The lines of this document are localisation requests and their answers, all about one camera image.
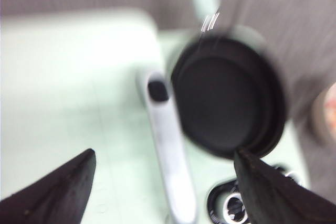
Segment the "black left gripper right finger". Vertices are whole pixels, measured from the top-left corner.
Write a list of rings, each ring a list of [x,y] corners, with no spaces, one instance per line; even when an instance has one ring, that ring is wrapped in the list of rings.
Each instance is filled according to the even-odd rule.
[[[335,204],[298,185],[247,149],[234,154],[251,223],[335,223]]]

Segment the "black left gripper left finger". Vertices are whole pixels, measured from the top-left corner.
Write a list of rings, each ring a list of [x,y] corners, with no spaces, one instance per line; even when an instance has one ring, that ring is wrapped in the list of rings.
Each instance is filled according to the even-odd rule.
[[[95,170],[96,154],[89,148],[1,200],[1,223],[81,223]]]

